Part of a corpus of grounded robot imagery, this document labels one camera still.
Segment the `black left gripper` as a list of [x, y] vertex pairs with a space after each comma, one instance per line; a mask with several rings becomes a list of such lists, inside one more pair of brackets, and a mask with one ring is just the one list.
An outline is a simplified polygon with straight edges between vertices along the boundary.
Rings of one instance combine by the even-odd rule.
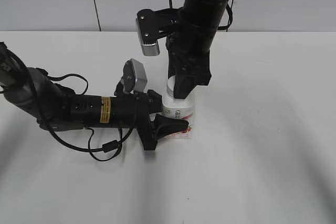
[[[154, 90], [146, 93], [124, 93], [121, 82], [117, 84], [114, 97], [111, 98], [110, 124], [112, 128], [128, 129], [121, 137], [124, 142], [137, 130], [145, 151], [156, 149], [157, 141], [174, 133], [188, 129], [189, 122], [181, 119], [167, 118], [162, 112], [162, 96]], [[154, 121], [151, 114], [156, 114]]]

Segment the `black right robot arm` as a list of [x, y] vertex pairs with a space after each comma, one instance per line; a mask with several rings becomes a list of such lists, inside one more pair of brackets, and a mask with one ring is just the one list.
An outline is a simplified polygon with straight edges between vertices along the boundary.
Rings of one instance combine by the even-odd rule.
[[168, 76], [174, 76], [173, 96], [185, 99], [211, 79], [210, 47], [229, 0], [185, 0], [177, 11], [180, 28], [168, 36]]

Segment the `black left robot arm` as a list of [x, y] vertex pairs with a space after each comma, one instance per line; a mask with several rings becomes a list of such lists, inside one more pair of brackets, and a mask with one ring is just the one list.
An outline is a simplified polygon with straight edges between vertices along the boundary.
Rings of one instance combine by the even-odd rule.
[[33, 116], [40, 128], [57, 132], [112, 128], [128, 134], [137, 131], [146, 151], [156, 149], [159, 139], [185, 131], [189, 123], [162, 115], [162, 96], [146, 90], [142, 63], [130, 59], [114, 96], [77, 94], [41, 68], [27, 67], [1, 43], [1, 88], [4, 98]]

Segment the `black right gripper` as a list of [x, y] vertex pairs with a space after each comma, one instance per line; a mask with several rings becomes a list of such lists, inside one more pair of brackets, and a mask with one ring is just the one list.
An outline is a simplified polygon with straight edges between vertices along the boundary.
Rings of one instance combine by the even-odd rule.
[[212, 77], [209, 52], [217, 26], [173, 23], [166, 30], [170, 32], [166, 39], [168, 77], [175, 76], [173, 95], [186, 99], [197, 85], [208, 85]]

